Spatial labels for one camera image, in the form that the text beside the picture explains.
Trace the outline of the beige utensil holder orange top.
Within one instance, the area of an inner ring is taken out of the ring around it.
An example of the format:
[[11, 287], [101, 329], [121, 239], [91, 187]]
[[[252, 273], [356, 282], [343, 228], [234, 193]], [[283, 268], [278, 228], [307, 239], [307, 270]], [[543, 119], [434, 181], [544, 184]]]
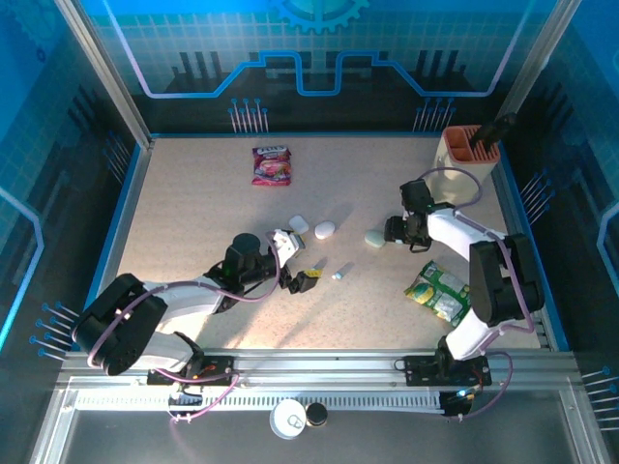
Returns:
[[480, 127], [449, 126], [443, 130], [432, 167], [449, 167], [449, 170], [434, 172], [427, 177], [430, 194], [437, 203], [467, 203], [478, 192], [474, 180], [462, 172], [452, 170], [452, 167], [467, 171], [482, 183], [500, 160], [496, 143], [487, 150], [482, 141], [475, 148], [471, 147], [470, 139]]

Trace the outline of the green snack bag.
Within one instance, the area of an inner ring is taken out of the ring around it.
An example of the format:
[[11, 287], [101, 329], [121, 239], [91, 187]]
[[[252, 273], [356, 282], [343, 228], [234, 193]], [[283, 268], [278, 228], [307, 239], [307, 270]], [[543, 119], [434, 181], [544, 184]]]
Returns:
[[404, 295], [457, 327], [471, 308], [470, 287], [435, 261], [424, 265]]

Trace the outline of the purple red candy bag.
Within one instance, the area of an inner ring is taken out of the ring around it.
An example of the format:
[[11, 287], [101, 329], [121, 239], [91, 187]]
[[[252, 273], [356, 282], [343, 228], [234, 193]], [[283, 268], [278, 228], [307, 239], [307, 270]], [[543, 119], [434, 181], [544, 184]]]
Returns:
[[287, 187], [291, 184], [291, 152], [286, 146], [252, 149], [251, 183], [262, 187]]

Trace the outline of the white round lid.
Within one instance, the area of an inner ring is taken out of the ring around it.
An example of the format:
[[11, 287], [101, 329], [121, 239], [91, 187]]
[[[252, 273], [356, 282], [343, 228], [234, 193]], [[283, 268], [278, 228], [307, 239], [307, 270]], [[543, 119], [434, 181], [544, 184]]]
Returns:
[[284, 399], [271, 411], [270, 426], [279, 438], [295, 439], [304, 431], [306, 425], [306, 409], [296, 399]]

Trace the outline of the aluminium frame rail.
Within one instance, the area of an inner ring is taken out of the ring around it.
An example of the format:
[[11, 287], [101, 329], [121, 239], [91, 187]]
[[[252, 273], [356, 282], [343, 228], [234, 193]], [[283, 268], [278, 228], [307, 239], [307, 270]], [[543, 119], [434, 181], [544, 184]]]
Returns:
[[[313, 350], [313, 349], [208, 349], [210, 356], [230, 356], [240, 372], [243, 390], [318, 391], [406, 391], [398, 360], [406, 356], [429, 356], [421, 350]], [[506, 382], [510, 392], [566, 391], [583, 386], [575, 357], [570, 352], [543, 349], [490, 350], [492, 384], [485, 392], [497, 392]], [[141, 387], [147, 372], [132, 368], [119, 376], [106, 376], [90, 368], [83, 353], [70, 353], [61, 365], [57, 390]]]

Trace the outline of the aluminium table side rail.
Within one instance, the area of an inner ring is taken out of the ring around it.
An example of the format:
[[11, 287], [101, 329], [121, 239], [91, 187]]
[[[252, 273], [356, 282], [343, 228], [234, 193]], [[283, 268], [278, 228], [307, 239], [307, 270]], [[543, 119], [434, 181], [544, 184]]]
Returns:
[[128, 172], [122, 185], [111, 223], [103, 243], [102, 252], [93, 275], [93, 280], [86, 298], [86, 305], [92, 303], [104, 288], [117, 276], [151, 155], [151, 146], [148, 148], [141, 148], [137, 145], [133, 151]]
[[507, 155], [502, 147], [499, 147], [501, 153], [500, 161], [494, 168], [491, 178], [496, 189], [496, 195], [501, 209], [503, 219], [507, 227], [507, 231], [510, 234], [522, 233], [530, 241], [534, 251], [534, 263], [537, 265], [540, 277], [542, 278], [543, 296], [545, 297], [545, 304], [543, 307], [536, 311], [532, 315], [532, 319], [535, 323], [536, 334], [541, 348], [547, 351], [557, 351], [559, 349], [554, 331], [552, 328], [551, 320], [549, 318], [546, 304], [548, 303], [548, 296], [545, 290], [545, 276], [542, 273], [540, 267], [540, 260], [538, 251], [534, 243], [531, 227], [528, 224], [527, 219], [523, 215], [523, 207], [520, 202], [519, 190], [517, 189], [514, 174], [508, 163]]

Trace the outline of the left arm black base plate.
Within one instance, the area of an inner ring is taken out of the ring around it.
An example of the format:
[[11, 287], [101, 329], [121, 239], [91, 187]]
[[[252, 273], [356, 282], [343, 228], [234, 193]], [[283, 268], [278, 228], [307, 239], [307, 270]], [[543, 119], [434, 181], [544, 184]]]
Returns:
[[149, 386], [171, 386], [177, 383], [183, 387], [229, 386], [234, 376], [234, 358], [231, 356], [205, 356], [191, 361], [178, 373], [163, 375], [151, 370], [147, 375]]

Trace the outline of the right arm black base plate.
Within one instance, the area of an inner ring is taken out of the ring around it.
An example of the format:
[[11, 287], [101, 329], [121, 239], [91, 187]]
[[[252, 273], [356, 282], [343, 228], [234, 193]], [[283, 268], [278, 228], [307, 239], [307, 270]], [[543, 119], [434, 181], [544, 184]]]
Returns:
[[408, 387], [473, 387], [492, 385], [486, 357], [439, 361], [435, 356], [407, 356], [403, 373]]

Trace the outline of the aluminium frame post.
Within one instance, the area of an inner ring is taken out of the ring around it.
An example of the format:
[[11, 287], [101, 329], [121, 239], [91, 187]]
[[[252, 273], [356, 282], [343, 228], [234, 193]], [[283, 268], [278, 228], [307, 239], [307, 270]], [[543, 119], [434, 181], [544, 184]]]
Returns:
[[556, 0], [497, 115], [518, 113], [570, 25], [582, 0]]
[[53, 0], [53, 2], [67, 22], [135, 142], [142, 150], [151, 149], [153, 142], [151, 133], [79, 1]]

